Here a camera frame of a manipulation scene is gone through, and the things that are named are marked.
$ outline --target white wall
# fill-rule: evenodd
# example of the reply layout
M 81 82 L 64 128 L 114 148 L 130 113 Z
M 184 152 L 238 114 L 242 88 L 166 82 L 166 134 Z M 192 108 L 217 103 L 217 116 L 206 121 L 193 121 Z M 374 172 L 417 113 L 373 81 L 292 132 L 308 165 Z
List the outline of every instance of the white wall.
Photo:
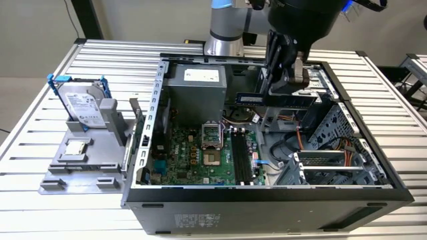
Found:
M 0 0 L 0 77 L 45 77 L 76 37 L 62 0 Z
M 209 35 L 210 0 L 94 0 L 93 6 L 113 40 L 182 43 Z

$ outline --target red wire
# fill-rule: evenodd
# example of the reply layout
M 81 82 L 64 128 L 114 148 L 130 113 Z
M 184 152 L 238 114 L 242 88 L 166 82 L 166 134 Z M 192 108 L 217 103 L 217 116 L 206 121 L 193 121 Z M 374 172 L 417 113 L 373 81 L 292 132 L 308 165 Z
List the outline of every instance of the red wire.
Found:
M 344 167 L 348 166 L 348 154 L 346 154 L 346 150 L 344 149 Z
M 298 149 L 304 150 L 302 142 L 301 142 L 301 135 L 300 135 L 300 122 L 296 122 L 296 138 L 297 138 Z
M 346 141 L 346 146 L 349 146 L 349 147 L 352 146 L 352 143 L 349 141 Z M 349 167 L 352 165 L 352 160 L 349 157 L 350 157 L 350 153 L 348 152 L 346 153 L 346 158 L 348 158 L 346 159 L 346 167 Z

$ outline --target cable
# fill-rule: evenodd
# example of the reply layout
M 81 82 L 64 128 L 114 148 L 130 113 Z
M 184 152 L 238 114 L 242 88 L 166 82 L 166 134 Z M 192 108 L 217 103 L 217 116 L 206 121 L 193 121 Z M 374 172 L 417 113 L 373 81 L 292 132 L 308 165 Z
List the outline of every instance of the cable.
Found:
M 304 150 L 302 141 L 301 141 L 301 134 L 300 134 L 300 122 L 296 123 L 296 138 L 297 138 L 297 145 L 298 149 Z
M 337 139 L 342 139 L 342 140 L 349 141 L 349 142 L 353 144 L 353 146 L 354 146 L 354 148 L 356 148 L 356 151 L 357 151 L 357 152 L 361 152 L 360 149 L 358 149 L 358 147 L 357 147 L 357 145 L 349 140 L 348 137 L 344 137 L 344 136 L 337 136 L 337 137 L 332 138 L 329 141 L 326 141 L 326 142 L 317 148 L 317 150 L 324 149 L 324 148 L 325 148 L 330 143 L 333 143 L 333 141 L 337 140 Z
M 296 149 L 296 148 L 293 148 L 293 147 L 286 146 L 286 141 L 288 141 L 288 139 L 289 139 L 293 135 L 294 135 L 294 132 L 293 132 L 293 131 L 288 132 L 286 134 L 282 135 L 282 139 L 280 139 L 278 141 L 276 141 L 276 142 L 270 145 L 270 147 L 269 147 L 268 153 L 269 153 L 272 159 L 274 159 L 274 160 L 278 161 L 278 162 L 286 162 L 286 161 L 290 159 L 290 158 L 286 156 L 286 154 L 282 152 L 282 149 L 281 149 L 281 148 L 280 148 L 280 150 L 281 150 L 281 152 L 282 152 L 282 154 L 284 154 L 284 156 L 285 156 L 286 159 L 281 159 L 281 158 L 276 157 L 276 155 L 274 155 L 274 149 L 276 149 L 281 144 L 284 144 L 285 147 L 286 147 L 292 152 L 297 152 L 297 150 L 298 150 L 298 149 Z
M 261 164 L 262 164 L 262 165 L 266 165 L 268 167 L 270 167 L 272 170 L 280 171 L 280 169 L 278 169 L 278 168 L 274 168 L 270 164 L 268 164 L 268 163 L 261 163 Z
M 73 22 L 72 16 L 70 16 L 70 14 L 69 14 L 69 9 L 68 9 L 68 3 L 66 3 L 66 0 L 64 0 L 64 3 L 65 3 L 65 8 L 66 8 L 66 13 L 68 13 L 68 18 L 69 18 L 69 21 L 70 21 L 70 24 L 72 24 L 72 27 L 73 27 L 74 33 L 77 34 L 77 38 L 80 38 L 78 31 L 77 31 L 77 28 L 76 28 L 76 25 L 74 25 L 74 22 Z
M 349 154 L 349 157 L 348 157 L 348 167 L 352 166 L 352 158 L 353 158 L 353 152 Z
M 338 150 L 341 148 L 341 145 L 342 145 L 342 139 L 338 140 L 338 144 L 333 150 Z
M 257 114 L 261 118 L 264 118 L 264 114 L 257 113 L 253 109 L 250 109 L 250 111 L 252 111 L 254 114 Z M 292 121 L 292 120 L 293 120 L 293 116 L 278 115 L 277 117 L 278 117 L 278 119 L 281 119 L 281 120 L 288 120 L 288 121 Z
M 250 121 L 233 121 L 233 120 L 229 120 L 228 117 L 225 117 L 225 116 L 221 116 L 221 119 L 224 119 L 232 125 L 242 125 L 242 124 L 252 123 Z
M 0 128 L 1 132 L 5 132 L 6 134 L 9 134 L 10 132 L 8 130 L 4 130 L 2 128 Z

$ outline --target blue drive bracket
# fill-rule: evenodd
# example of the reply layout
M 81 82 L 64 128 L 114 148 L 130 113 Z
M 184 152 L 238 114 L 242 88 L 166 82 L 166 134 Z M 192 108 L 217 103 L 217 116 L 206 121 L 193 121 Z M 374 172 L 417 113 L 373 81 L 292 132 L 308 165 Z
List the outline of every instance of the blue drive bracket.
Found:
M 112 92 L 109 91 L 108 81 L 106 81 L 104 75 L 100 76 L 98 81 L 100 81 L 101 86 L 102 86 L 102 88 L 104 88 L 104 95 L 105 95 L 105 97 L 106 97 L 108 99 L 112 99 Z
M 212 0 L 210 2 L 210 8 L 212 9 L 224 9 L 233 5 L 232 0 Z
M 52 73 L 50 73 L 49 75 L 46 75 L 46 84 L 48 84 L 48 86 L 50 87 L 50 89 L 53 90 L 53 93 L 54 93 L 54 95 L 57 96 L 61 105 L 64 106 L 64 109 L 65 109 L 65 111 L 66 111 L 66 113 L 68 113 L 68 116 L 69 116 L 69 120 L 70 120 L 70 121 L 74 121 L 74 119 L 73 119 L 73 117 L 72 117 L 72 114 L 69 113 L 68 108 L 66 108 L 66 106 L 65 106 L 64 100 L 62 100 L 62 98 L 61 98 L 61 96 L 60 96 L 60 94 L 58 94 L 58 90 L 57 90 L 57 88 L 56 88 L 56 86 L 54 86 L 56 80 L 53 80 L 53 77 L 54 77 L 54 76 L 53 76 Z M 69 80 L 72 80 L 72 77 L 70 77 L 70 76 L 57 76 L 56 79 L 58 79 L 58 82 L 66 83 L 66 82 L 69 82 Z

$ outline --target slotted metal surface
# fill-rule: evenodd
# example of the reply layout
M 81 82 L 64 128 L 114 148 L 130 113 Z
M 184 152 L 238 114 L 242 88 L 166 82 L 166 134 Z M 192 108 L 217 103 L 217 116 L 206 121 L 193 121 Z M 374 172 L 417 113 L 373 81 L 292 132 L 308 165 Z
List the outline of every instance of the slotted metal surface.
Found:
M 158 53 L 201 54 L 202 48 L 197 44 L 88 40 L 73 46 L 54 75 L 74 78 L 105 75 L 117 108 L 125 118 L 132 118 L 126 100 L 137 97 L 141 108 L 146 108 Z M 245 56 L 262 58 L 264 49 L 246 47 Z M 173 239 L 427 238 L 425 123 L 408 110 L 366 58 L 352 51 L 313 50 L 309 59 L 329 62 L 415 202 L 349 233 L 328 233 L 321 237 L 200 235 Z M 0 239 L 158 239 L 145 236 L 133 213 L 120 208 L 120 194 L 38 195 L 38 184 L 66 130 L 65 118 L 58 99 L 45 86 L 0 147 Z
M 427 55 L 408 54 L 401 66 L 409 70 L 421 84 L 427 86 Z

